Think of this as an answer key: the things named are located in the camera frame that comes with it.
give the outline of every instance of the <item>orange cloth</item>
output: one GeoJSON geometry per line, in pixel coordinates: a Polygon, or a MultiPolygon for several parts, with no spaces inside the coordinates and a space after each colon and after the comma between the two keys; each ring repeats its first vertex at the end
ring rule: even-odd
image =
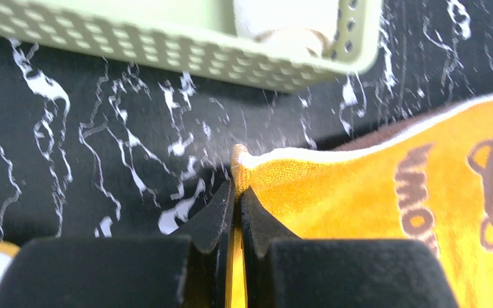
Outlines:
{"type": "MultiPolygon", "coordinates": [[[[254,157],[236,146],[232,171],[237,196],[251,186],[300,237],[418,239],[442,263],[461,307],[493,307],[493,96],[361,150],[254,157]]],[[[245,306],[242,251],[234,257],[237,308],[245,306]]]]}

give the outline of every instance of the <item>white roll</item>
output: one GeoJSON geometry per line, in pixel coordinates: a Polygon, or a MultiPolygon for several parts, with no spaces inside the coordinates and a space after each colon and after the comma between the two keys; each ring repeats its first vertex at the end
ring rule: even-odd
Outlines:
{"type": "Polygon", "coordinates": [[[339,0],[234,0],[239,37],[282,53],[322,56],[337,31],[339,0]]]}

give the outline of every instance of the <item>perforated basket side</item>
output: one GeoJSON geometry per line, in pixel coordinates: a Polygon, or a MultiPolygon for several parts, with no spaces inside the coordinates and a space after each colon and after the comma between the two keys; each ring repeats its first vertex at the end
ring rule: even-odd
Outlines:
{"type": "MultiPolygon", "coordinates": [[[[375,13],[369,13],[368,5],[362,4],[367,1],[359,0],[357,7],[347,11],[346,16],[356,19],[356,29],[347,32],[350,33],[348,40],[336,42],[337,50],[344,48],[347,41],[353,42],[355,49],[337,53],[333,62],[278,55],[253,42],[210,31],[168,24],[136,25],[126,17],[111,22],[97,16],[97,12],[67,10],[63,7],[66,1],[59,2],[58,7],[62,9],[56,9],[57,4],[50,9],[26,1],[0,0],[0,36],[171,71],[189,71],[193,75],[242,85],[295,92],[337,74],[361,71],[369,66],[367,62],[373,60],[377,51],[382,0],[370,0],[372,4],[379,4],[379,11],[375,13]],[[377,21],[375,28],[368,31],[369,24],[360,20],[369,14],[376,15],[377,21]],[[375,31],[374,37],[366,34],[370,31],[375,31]],[[373,56],[366,48],[375,49],[373,56]]],[[[349,5],[347,0],[342,0],[342,7],[350,8],[349,5]]],[[[340,33],[346,27],[342,19],[340,33]]]]}

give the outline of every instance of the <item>plastic basket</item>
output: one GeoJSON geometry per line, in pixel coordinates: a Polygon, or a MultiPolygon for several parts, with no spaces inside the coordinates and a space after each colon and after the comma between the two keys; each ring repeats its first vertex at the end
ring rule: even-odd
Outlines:
{"type": "Polygon", "coordinates": [[[362,73],[376,59],[383,0],[340,0],[333,60],[282,55],[235,37],[232,5],[0,0],[0,36],[280,92],[362,73]]]}

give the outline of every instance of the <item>marble tabletop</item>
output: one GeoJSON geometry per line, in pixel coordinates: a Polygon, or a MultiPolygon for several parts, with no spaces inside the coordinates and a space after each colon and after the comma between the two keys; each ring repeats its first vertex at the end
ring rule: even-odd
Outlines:
{"type": "Polygon", "coordinates": [[[386,0],[365,74],[295,95],[0,38],[0,239],[168,234],[230,150],[327,150],[493,92],[493,0],[386,0]]]}

